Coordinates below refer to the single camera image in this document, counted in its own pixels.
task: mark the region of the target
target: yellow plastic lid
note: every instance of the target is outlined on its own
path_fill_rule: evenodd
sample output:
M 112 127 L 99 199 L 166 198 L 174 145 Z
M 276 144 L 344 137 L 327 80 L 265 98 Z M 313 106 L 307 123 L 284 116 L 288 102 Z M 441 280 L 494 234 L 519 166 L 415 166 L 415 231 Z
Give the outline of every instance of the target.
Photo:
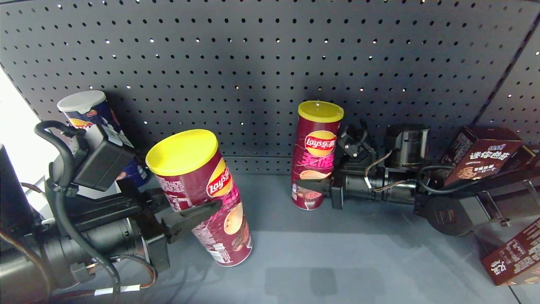
M 218 150 L 218 139 L 208 130 L 180 132 L 158 142 L 148 154 L 146 164 L 161 176 L 176 176 L 204 166 Z
M 336 122 L 343 118 L 343 108 L 326 101 L 304 101 L 298 106 L 298 114 L 313 122 Z

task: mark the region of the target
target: wire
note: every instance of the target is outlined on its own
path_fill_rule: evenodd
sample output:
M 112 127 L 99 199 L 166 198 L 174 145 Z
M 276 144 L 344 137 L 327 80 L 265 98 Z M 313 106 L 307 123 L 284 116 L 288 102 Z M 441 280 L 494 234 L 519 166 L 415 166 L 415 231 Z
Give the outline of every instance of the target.
M 449 165 L 449 164 L 431 164 L 431 165 L 421 167 L 418 170 L 418 172 L 416 173 L 416 181 L 422 188 L 424 188 L 425 190 L 433 194 L 450 194 L 450 193 L 454 193 L 456 191 L 463 190 L 465 188 L 468 188 L 470 186 L 480 183 L 480 180 L 474 180 L 474 181 L 462 184 L 461 186 L 457 186 L 457 187 L 443 187 L 441 189 L 433 189 L 429 187 L 428 185 L 426 185 L 426 183 L 422 179 L 422 173 L 428 169 L 432 169 L 432 170 L 433 169 L 454 169 L 454 166 Z
M 71 151 L 60 138 L 53 133 L 46 131 L 48 128 L 56 128 L 68 137 L 76 134 L 76 129 L 68 127 L 58 121 L 42 121 L 36 125 L 34 132 L 41 138 L 50 142 L 58 149 L 62 158 L 64 170 L 58 181 L 59 190 L 56 193 L 56 203 L 54 204 L 56 220 L 64 227 L 67 234 L 92 258 L 94 258 L 108 273 L 112 280 L 113 303 L 117 303 L 120 297 L 120 275 L 114 265 L 106 257 L 103 256 L 71 223 L 65 210 L 65 191 L 71 184 L 73 172 L 75 171 L 74 159 Z
M 368 173 L 369 171 L 371 170 L 371 168 L 375 165 L 377 165 L 378 163 L 382 162 L 383 160 L 387 159 L 390 154 L 392 154 L 392 151 L 393 150 L 390 150 L 390 152 L 386 153 L 385 156 L 381 157 L 380 159 L 376 160 L 375 162 L 373 162 L 372 164 L 370 164 L 369 166 L 366 167 L 366 169 L 364 170 L 364 180 L 366 181 L 366 184 L 368 185 L 368 188 L 371 189 L 372 186 L 371 186 L 371 183 L 369 182 L 369 179 L 368 179 Z
M 112 280 L 113 303 L 118 302 L 120 297 L 120 275 L 114 265 L 103 256 L 71 223 L 65 210 L 65 193 L 56 194 L 55 210 L 57 220 L 62 224 L 67 234 L 77 243 L 85 252 L 93 257 L 108 273 Z
M 401 181 L 397 181 L 397 182 L 393 182 L 391 184 L 388 184 L 384 187 L 380 187 L 380 188 L 374 188 L 373 189 L 373 192 L 381 192 L 381 191 L 384 191 L 384 190 L 387 190 L 387 189 L 390 189 L 390 188 L 393 188 L 399 184 L 403 184 L 403 183 L 406 183 L 406 182 L 411 182 L 411 181 L 416 181 L 416 180 L 401 180 Z
M 358 142 L 358 145 L 361 146 L 364 141 L 366 141 L 366 137 L 368 136 L 368 124 L 365 120 L 360 120 L 360 126 L 362 127 L 362 138 L 360 139 L 360 142 Z
M 31 248 L 27 247 L 26 244 L 17 241 L 7 233 L 0 232 L 0 237 L 7 243 L 12 244 L 15 248 L 17 248 L 17 250 L 23 253 L 30 261 L 32 261 L 36 265 L 37 269 L 41 273 L 41 276 L 43 277 L 43 280 L 45 281 L 45 301 L 48 301 L 49 295 L 52 291 L 52 283 L 51 278 L 49 277 L 49 273 L 45 270 L 45 262 L 43 261 L 43 259 L 39 257 Z
M 121 254 L 119 258 L 121 260 L 129 259 L 129 260 L 135 261 L 141 264 L 146 269 L 146 271 L 148 271 L 151 281 L 149 283 L 140 285 L 140 289 L 150 288 L 156 283 L 158 279 L 158 271 L 154 265 L 148 263 L 142 257 L 132 255 L 132 254 Z M 60 303 L 60 302 L 65 302 L 65 301 L 71 301 L 74 299 L 85 298 L 88 296 L 95 296 L 95 292 L 96 292 L 95 290 L 78 290 L 74 292 L 67 292 L 67 293 L 52 296 L 51 302 Z
M 65 133 L 69 131 L 69 127 L 59 121 L 42 121 L 38 123 L 34 128 L 34 132 L 39 137 L 50 142 L 53 146 L 55 146 L 58 152 L 60 152 L 60 156 L 62 158 L 64 166 L 64 172 L 62 173 L 62 176 L 58 181 L 58 185 L 60 187 L 67 187 L 71 184 L 71 180 L 73 179 L 73 172 L 75 171 L 75 161 L 68 145 L 53 133 L 46 131 L 46 129 L 48 128 L 56 128 Z
M 35 191 L 37 193 L 43 193 L 43 191 L 36 185 L 34 184 L 30 184 L 30 183 L 21 183 L 21 186 L 25 187 L 25 188 L 28 188 L 32 191 Z
M 158 270 L 155 268 L 154 265 L 148 263 L 145 259 L 143 259 L 140 256 L 132 255 L 132 254 L 120 254 L 120 259 L 130 259 L 132 261 L 135 261 L 139 264 L 141 264 L 146 271 L 148 271 L 148 274 L 150 275 L 150 278 L 152 278 L 152 281 L 147 284 L 143 284 L 140 286 L 140 289 L 146 289 L 152 287 L 156 281 L 158 280 Z

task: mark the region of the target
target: gray shelf surface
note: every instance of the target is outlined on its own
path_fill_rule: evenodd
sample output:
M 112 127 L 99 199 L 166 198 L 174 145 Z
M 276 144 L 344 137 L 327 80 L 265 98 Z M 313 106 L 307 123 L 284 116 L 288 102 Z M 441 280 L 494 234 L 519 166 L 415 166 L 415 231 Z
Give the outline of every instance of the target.
M 510 288 L 493 285 L 480 263 L 485 251 L 476 237 L 445 236 L 413 215 L 411 206 L 348 201 L 339 211 L 325 202 L 307 212 L 292 204 L 288 176 L 234 178 L 255 241 L 252 255 L 225 268 L 189 235 L 168 247 L 171 268 L 157 283 L 123 294 L 122 302 L 520 303 Z M 157 186 L 155 180 L 147 185 Z M 129 261 L 118 270 L 123 285 L 149 279 Z M 109 285 L 100 271 L 74 289 Z M 526 287 L 514 292 L 523 297 L 521 303 L 533 303 L 539 288 Z

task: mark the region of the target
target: white wall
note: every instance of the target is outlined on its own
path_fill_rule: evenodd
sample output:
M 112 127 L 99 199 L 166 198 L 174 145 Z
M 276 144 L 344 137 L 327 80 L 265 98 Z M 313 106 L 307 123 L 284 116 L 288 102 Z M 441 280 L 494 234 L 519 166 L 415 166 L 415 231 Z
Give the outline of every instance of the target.
M 35 113 L 0 70 L 0 143 L 6 148 L 19 181 L 31 184 L 45 175 L 49 163 L 58 156 L 56 148 L 33 132 L 38 122 Z M 30 204 L 50 217 L 46 199 L 42 195 L 28 194 Z

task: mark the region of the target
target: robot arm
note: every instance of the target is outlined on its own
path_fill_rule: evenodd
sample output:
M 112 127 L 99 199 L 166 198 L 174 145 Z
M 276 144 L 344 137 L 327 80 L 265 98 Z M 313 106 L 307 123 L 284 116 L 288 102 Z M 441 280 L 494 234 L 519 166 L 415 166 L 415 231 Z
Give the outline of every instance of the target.
M 170 266 L 167 244 L 176 242 L 221 208 L 221 201 L 216 200 L 167 214 L 158 221 L 155 214 L 169 207 L 164 192 L 158 188 L 141 193 L 129 179 L 117 182 L 120 193 L 115 195 L 97 200 L 77 195 L 78 184 L 106 190 L 134 153 L 126 145 L 111 143 L 114 134 L 99 125 L 86 132 L 57 122 L 45 122 L 45 126 L 59 127 L 72 138 L 66 146 L 72 160 L 65 162 L 64 155 L 64 159 L 60 156 L 51 163 L 51 177 L 45 183 L 45 193 L 56 220 L 39 220 L 22 192 L 5 149 L 0 146 L 2 303 L 45 301 L 52 290 L 89 281 L 94 278 L 94 272 L 101 269 L 95 256 L 75 242 L 58 221 L 59 191 L 66 194 L 62 204 L 69 224 L 104 259 L 112 263 L 142 256 L 144 259 L 137 261 L 148 263 L 156 276 Z M 65 145 L 49 134 L 55 146 Z M 63 178 L 67 165 L 71 169 L 70 178 L 66 180 Z
M 376 144 L 363 136 L 365 124 L 362 130 L 347 126 L 337 140 L 339 159 L 331 178 L 296 180 L 296 185 L 329 196 L 334 209 L 342 209 L 348 197 L 410 204 L 414 214 L 454 236 L 468 235 L 486 223 L 509 226 L 512 219 L 540 215 L 540 168 L 438 187 L 442 180 L 430 170 L 453 167 L 427 164 L 428 131 L 417 124 L 389 126 L 386 154 L 378 158 Z

